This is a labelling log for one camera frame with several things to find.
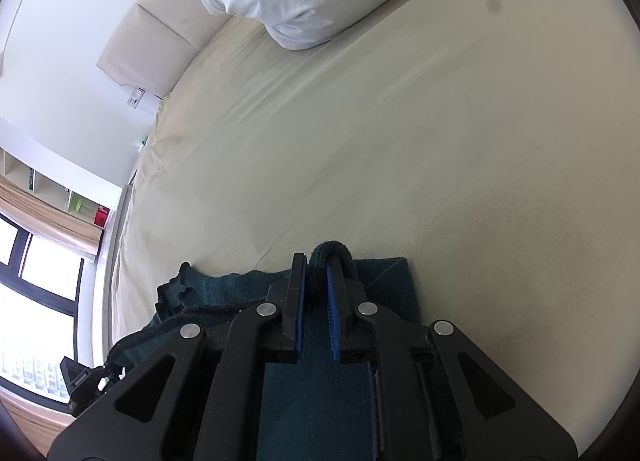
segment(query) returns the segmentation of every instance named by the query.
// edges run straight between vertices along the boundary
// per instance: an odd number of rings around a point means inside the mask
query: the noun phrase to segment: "beige headboard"
[[[210,15],[200,0],[137,0],[98,67],[120,85],[164,98],[230,18]]]

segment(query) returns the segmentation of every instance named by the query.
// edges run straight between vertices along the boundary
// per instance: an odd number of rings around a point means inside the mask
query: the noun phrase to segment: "wall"
[[[79,167],[123,186],[153,116],[96,67],[134,0],[24,0],[4,55],[0,117]],[[19,0],[0,3],[0,37]]]

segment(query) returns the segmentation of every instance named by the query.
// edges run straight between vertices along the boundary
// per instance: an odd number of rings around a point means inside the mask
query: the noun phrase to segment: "wooden shelf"
[[[95,201],[82,197],[31,169],[2,148],[0,148],[0,165],[0,173],[15,185],[63,212],[68,212],[83,221],[94,224],[95,213],[100,206]],[[30,189],[30,176],[32,175],[33,189]]]

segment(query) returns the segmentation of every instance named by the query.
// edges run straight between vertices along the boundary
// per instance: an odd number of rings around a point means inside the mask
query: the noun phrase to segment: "towel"
[[[407,260],[353,260],[332,241],[320,245],[307,268],[305,346],[298,364],[267,364],[264,375],[258,461],[370,461],[372,446],[369,373],[366,364],[337,364],[326,313],[326,259],[337,253],[345,277],[364,285],[367,298],[402,319],[420,323]],[[107,366],[127,371],[185,323],[213,327],[231,322],[266,298],[269,286],[289,279],[289,270],[250,271],[207,277],[189,264],[158,288],[157,313],[142,330],[113,346]]]

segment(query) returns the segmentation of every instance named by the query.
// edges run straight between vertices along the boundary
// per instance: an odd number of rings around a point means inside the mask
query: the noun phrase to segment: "black mount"
[[[370,366],[372,459],[577,460],[569,434],[449,322],[423,327],[368,302],[336,255],[327,276],[334,358]],[[48,459],[255,460],[264,368],[298,362],[305,279],[297,253],[266,303],[231,324],[182,327],[101,391],[104,372],[67,362],[70,408],[84,412]]]

